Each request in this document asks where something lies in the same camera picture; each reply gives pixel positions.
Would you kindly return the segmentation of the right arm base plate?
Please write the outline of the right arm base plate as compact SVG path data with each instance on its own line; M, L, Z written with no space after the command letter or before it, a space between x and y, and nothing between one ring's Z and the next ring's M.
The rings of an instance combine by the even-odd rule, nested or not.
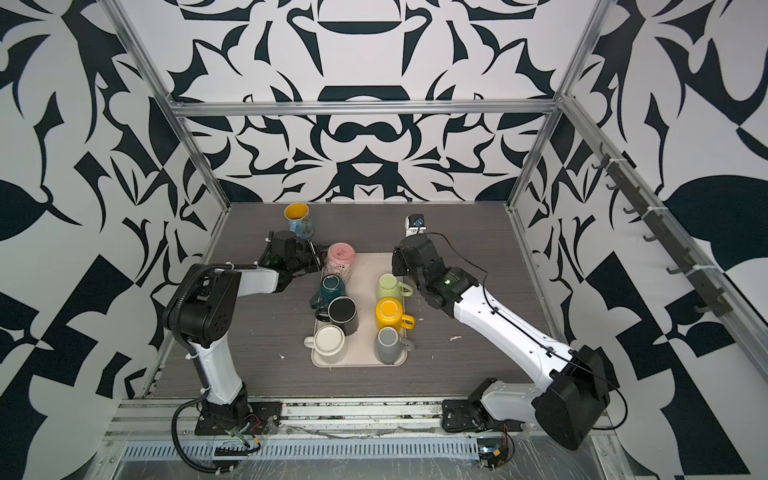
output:
M517 420L495 420L479 401L446 399L441 403L441 428L448 433L503 431L521 432Z

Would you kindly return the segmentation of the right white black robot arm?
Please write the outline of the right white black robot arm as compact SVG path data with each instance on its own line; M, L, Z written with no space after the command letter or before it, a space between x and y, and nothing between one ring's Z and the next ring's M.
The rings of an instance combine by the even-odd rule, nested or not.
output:
M581 446L610 404L613 385L599 354L574 350L523 320L483 282L447 266L428 234L400 242L392 272L408 277L430 306L480 333L531 379L528 391L500 380L480 389L480 405L492 419L532 423L568 450Z

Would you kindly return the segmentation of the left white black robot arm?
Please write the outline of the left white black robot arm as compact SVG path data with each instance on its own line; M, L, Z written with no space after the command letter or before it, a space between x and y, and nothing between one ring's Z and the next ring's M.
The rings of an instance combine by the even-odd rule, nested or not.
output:
M240 428L249 415L247 387L236 372L228 344L237 300L285 290L293 279L320 271L326 255L325 246L291 231L272 231L258 260L195 263L178 285L161 323L194 362L203 416L220 429Z

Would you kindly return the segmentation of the dark green mug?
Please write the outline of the dark green mug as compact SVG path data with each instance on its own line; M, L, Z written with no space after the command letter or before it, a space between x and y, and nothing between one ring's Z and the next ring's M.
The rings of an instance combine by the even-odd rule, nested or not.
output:
M344 280L337 274L325 275L321 280L318 292L310 300L310 307L312 309L327 307L334 299L345 295Z

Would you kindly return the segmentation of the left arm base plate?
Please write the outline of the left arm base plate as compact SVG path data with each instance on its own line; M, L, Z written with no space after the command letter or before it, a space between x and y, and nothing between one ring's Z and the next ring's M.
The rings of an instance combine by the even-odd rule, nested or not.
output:
M259 401L217 405L204 400L194 430L198 436L228 435L237 427L243 434L260 435L280 425L283 404Z

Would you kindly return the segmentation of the pink ghost print mug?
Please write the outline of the pink ghost print mug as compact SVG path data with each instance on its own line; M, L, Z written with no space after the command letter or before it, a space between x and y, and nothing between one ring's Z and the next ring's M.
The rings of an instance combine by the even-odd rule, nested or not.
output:
M351 278L355 258L356 252L348 243L337 242L332 244L327 250L323 275L337 275L345 283L348 283Z

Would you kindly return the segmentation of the blue butterfly mug yellow inside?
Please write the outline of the blue butterfly mug yellow inside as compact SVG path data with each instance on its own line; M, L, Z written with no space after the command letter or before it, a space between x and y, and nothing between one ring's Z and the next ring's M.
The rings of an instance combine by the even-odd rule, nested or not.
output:
M284 209L284 217L288 221L289 230L302 240L311 239L314 235L314 224L310 208L305 203L292 203Z

